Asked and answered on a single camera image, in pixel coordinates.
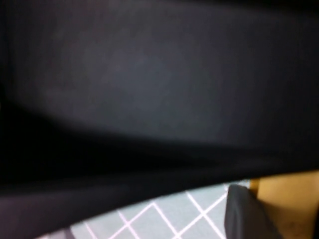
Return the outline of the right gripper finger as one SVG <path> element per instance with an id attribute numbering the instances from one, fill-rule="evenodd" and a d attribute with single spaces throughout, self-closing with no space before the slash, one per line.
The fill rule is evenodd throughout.
<path id="1" fill-rule="evenodd" d="M 237 184 L 228 188 L 224 228 L 228 239 L 275 237 L 275 227 L 263 205 L 248 188 Z"/>

